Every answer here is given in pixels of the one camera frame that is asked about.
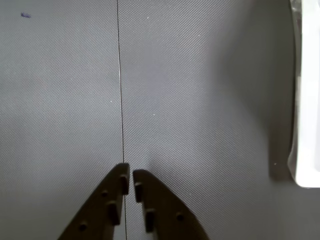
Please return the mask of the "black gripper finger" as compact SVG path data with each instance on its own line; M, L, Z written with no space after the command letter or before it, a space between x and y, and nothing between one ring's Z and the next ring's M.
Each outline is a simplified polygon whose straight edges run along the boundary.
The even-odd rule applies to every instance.
M162 181L151 172L132 172L135 200L141 204L145 231L155 240L207 240L202 225Z
M60 240L112 240L121 224L123 197L129 193L130 165L114 166L81 206Z

